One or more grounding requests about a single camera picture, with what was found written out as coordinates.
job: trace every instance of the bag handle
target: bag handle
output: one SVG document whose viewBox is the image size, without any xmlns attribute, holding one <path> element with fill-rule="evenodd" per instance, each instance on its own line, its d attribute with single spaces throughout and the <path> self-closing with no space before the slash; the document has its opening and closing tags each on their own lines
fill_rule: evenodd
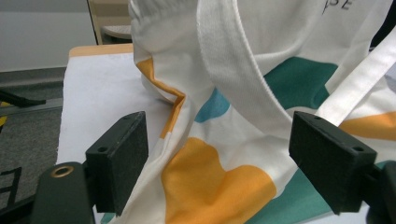
<svg viewBox="0 0 396 224">
<path fill-rule="evenodd" d="M 304 1 L 296 10 L 307 13 L 298 38 L 279 52 L 261 55 L 268 71 L 257 65 L 239 16 L 237 0 L 200 0 L 197 30 L 201 54 L 210 79 L 233 107 L 263 133 L 289 139 L 291 117 L 286 113 L 265 82 L 270 72 L 298 50 L 321 16 L 321 1 Z"/>
<path fill-rule="evenodd" d="M 338 126 L 396 63 L 396 27 L 319 107 L 316 115 Z"/>
</svg>

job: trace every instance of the screw hole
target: screw hole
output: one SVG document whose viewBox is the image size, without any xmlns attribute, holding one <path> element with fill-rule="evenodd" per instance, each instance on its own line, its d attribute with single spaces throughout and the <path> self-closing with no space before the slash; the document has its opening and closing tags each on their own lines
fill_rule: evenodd
<svg viewBox="0 0 396 224">
<path fill-rule="evenodd" d="M 362 147 L 353 147 L 352 149 L 355 151 L 364 151 Z"/>
<path fill-rule="evenodd" d="M 74 171 L 73 166 L 61 166 L 53 170 L 50 175 L 55 178 L 64 177 L 70 175 Z"/>
<path fill-rule="evenodd" d="M 106 152 L 107 151 L 107 147 L 99 147 L 98 148 L 98 152 Z"/>
</svg>

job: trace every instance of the gray floor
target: gray floor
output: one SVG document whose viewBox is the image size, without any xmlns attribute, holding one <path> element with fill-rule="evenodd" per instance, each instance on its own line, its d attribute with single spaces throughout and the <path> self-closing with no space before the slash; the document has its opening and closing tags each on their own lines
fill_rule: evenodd
<svg viewBox="0 0 396 224">
<path fill-rule="evenodd" d="M 63 97 L 62 81 L 1 90 L 36 100 Z M 7 116 L 0 133 L 0 189 L 14 186 L 11 191 L 16 192 L 16 198 L 10 200 L 11 191 L 0 193 L 0 209 L 35 194 L 39 175 L 55 164 L 61 113 L 62 109 L 56 109 Z M 15 173 L 7 174 L 15 169 L 21 169 L 19 181 Z"/>
</svg>

